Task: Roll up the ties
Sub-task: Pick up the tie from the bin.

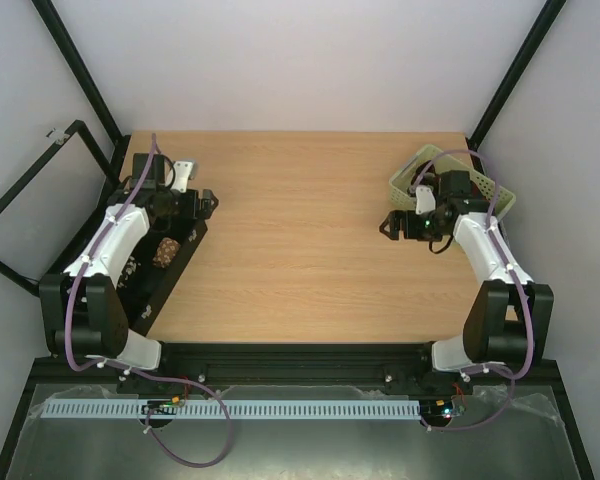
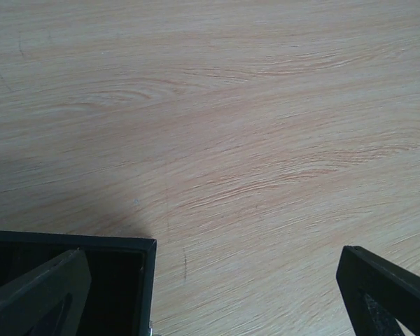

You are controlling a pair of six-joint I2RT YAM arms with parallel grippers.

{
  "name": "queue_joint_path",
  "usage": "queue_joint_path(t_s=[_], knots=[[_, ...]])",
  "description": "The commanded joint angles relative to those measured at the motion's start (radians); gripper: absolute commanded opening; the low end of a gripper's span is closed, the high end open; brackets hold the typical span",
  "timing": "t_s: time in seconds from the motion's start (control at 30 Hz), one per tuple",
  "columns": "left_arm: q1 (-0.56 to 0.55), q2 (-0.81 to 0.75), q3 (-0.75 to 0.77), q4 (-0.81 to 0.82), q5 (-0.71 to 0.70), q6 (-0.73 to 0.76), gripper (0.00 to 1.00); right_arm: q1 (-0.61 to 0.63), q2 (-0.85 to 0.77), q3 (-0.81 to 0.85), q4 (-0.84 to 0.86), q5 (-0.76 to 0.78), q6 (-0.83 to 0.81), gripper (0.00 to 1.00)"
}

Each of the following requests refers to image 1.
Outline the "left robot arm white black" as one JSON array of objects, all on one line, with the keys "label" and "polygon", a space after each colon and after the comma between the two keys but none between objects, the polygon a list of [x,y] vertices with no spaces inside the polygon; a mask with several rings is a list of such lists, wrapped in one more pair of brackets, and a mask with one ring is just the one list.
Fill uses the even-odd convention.
[{"label": "left robot arm white black", "polygon": [[219,201],[190,188],[198,164],[140,153],[69,257],[39,283],[48,350],[73,362],[155,370],[147,333],[189,264]]}]

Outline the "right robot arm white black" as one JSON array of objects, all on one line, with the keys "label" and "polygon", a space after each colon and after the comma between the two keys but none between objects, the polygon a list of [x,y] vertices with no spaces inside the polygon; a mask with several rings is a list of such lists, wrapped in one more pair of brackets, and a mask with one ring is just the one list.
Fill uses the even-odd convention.
[{"label": "right robot arm white black", "polygon": [[432,358],[419,363],[416,379],[425,390],[440,390],[451,371],[462,377],[496,371],[519,380],[541,354],[554,296],[515,260],[499,229],[494,203],[479,192],[469,172],[427,176],[415,188],[411,210],[393,210],[379,230],[387,238],[434,245],[457,243],[480,285],[460,335],[436,341]]}]

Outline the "red navy striped tie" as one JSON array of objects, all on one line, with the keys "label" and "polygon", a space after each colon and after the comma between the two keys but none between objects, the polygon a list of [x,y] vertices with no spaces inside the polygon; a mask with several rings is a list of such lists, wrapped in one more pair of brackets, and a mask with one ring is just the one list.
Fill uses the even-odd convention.
[{"label": "red navy striped tie", "polygon": [[439,176],[435,166],[430,166],[426,169],[426,163],[423,163],[416,168],[411,178],[411,184],[407,190],[411,197],[416,195],[416,188],[418,186],[429,187],[435,196],[438,195]]}]

